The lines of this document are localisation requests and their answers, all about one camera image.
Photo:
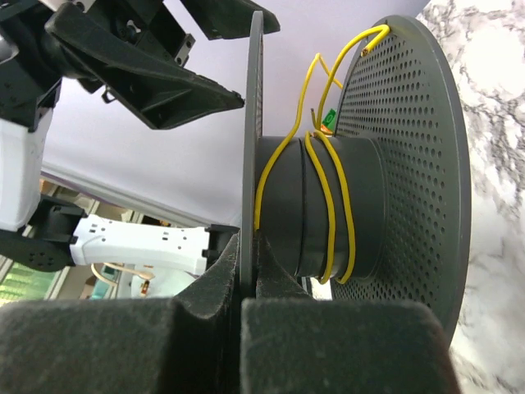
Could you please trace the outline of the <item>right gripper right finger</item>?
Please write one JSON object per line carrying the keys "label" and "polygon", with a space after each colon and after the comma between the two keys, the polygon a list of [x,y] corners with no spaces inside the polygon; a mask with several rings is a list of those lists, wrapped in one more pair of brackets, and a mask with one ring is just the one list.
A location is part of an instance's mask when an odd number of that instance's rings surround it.
{"label": "right gripper right finger", "polygon": [[243,393],[457,393],[434,314],[413,301],[313,299],[253,242],[255,295],[241,307]]}

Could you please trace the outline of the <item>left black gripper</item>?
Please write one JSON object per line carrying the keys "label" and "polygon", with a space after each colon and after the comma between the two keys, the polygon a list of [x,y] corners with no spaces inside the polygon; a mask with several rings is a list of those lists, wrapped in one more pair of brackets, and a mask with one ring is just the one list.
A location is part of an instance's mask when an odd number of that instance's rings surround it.
{"label": "left black gripper", "polygon": [[242,108],[244,100],[178,61],[189,36],[162,3],[1,3],[1,118],[35,131],[64,78],[120,102],[153,130]]}

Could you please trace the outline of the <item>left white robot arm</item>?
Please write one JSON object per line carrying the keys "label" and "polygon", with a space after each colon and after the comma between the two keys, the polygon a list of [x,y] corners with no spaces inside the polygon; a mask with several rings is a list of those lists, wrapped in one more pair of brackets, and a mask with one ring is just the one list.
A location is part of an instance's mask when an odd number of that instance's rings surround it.
{"label": "left white robot arm", "polygon": [[244,106],[185,68],[194,39],[161,1],[1,4],[1,253],[40,272],[97,263],[205,272],[235,229],[110,221],[43,195],[43,149],[62,80],[120,102],[153,130]]}

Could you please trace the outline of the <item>grey cable spool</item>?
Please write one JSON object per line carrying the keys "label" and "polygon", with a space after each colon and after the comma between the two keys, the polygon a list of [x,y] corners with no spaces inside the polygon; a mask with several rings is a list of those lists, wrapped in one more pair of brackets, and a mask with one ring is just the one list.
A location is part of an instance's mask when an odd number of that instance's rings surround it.
{"label": "grey cable spool", "polygon": [[319,110],[304,135],[262,133],[262,17],[249,49],[240,285],[255,283],[264,237],[293,279],[335,300],[411,300],[447,337],[463,300],[471,235],[467,132],[454,77],[429,29],[387,16],[356,42],[335,124]]}

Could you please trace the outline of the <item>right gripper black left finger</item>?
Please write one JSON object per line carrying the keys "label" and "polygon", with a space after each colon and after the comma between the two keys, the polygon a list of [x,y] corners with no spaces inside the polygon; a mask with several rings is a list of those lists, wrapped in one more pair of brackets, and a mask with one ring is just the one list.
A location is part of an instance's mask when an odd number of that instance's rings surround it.
{"label": "right gripper black left finger", "polygon": [[176,296],[1,309],[4,393],[237,393],[238,240]]}

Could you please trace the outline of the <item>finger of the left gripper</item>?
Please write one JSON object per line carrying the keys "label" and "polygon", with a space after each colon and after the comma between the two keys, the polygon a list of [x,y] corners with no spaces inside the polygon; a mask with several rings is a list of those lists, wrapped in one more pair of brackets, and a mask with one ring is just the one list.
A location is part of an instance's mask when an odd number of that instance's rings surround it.
{"label": "finger of the left gripper", "polygon": [[263,33],[281,29],[274,13],[253,1],[187,0],[186,10],[209,40],[249,37],[253,14],[263,14]]}

